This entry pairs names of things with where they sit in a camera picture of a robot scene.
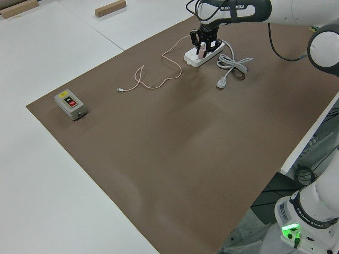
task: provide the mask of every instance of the switch box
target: switch box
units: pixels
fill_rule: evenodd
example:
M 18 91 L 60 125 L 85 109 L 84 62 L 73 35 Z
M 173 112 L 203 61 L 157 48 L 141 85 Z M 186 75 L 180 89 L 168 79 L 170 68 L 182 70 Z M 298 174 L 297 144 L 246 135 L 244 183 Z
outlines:
M 77 120 L 87 113 L 84 103 L 68 89 L 54 96 L 54 100 L 72 120 Z

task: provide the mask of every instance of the power strip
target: power strip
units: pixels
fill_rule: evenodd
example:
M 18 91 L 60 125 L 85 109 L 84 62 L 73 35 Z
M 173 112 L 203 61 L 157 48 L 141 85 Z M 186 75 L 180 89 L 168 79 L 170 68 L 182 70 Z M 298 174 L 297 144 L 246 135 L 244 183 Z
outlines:
M 212 57 L 222 52 L 224 47 L 225 43 L 222 43 L 214 52 L 208 52 L 206 57 L 202 59 L 198 58 L 197 49 L 193 48 L 185 53 L 184 60 L 187 62 L 188 65 L 191 65 L 193 67 L 199 67 L 208 60 L 210 60 Z

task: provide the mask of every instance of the brown wooden block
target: brown wooden block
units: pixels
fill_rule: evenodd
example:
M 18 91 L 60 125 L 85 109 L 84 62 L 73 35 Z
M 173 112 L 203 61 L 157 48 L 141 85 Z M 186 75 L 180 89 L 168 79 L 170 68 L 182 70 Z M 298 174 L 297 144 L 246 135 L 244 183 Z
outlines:
M 23 13 L 38 6 L 39 4 L 37 0 L 27 0 L 23 3 L 19 3 L 1 10 L 0 14 L 4 19 L 7 19 L 9 17 L 13 17 L 15 15 L 18 15 L 20 13 Z
M 95 9 L 95 15 L 97 17 L 102 17 L 104 15 L 110 14 L 112 12 L 115 12 L 117 10 L 120 10 L 122 8 L 126 7 L 126 1 L 125 0 L 118 0 L 114 3 L 102 6 L 98 9 Z

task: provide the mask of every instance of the green indicator light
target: green indicator light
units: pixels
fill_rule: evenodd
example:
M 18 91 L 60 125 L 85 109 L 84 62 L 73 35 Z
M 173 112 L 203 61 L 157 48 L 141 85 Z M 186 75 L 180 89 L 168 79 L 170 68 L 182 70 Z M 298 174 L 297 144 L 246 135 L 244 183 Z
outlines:
M 300 225 L 299 224 L 291 224 L 291 225 L 287 225 L 287 226 L 283 226 L 282 227 L 282 234 L 286 237 L 286 238 L 289 238 L 288 237 L 288 234 L 289 234 L 289 231 L 295 231 L 296 229 L 300 228 Z

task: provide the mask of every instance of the brown table surface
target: brown table surface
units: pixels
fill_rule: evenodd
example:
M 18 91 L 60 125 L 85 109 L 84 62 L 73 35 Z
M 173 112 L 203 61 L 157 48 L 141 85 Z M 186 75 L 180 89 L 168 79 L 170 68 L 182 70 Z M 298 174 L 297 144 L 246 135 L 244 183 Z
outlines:
M 237 60 L 254 58 L 245 80 L 235 72 L 217 89 L 225 71 L 216 59 L 186 65 L 187 38 L 168 55 L 183 66 L 180 79 L 116 91 L 134 86 L 143 64 L 150 86 L 177 75 L 160 56 L 198 26 L 195 18 L 179 23 L 27 106 L 161 254 L 217 251 L 339 90 L 308 59 L 274 55 L 265 24 L 246 23 L 218 34 Z M 311 36 L 305 27 L 272 30 L 286 57 L 304 52 Z M 88 108 L 79 121 L 53 101 L 64 89 Z

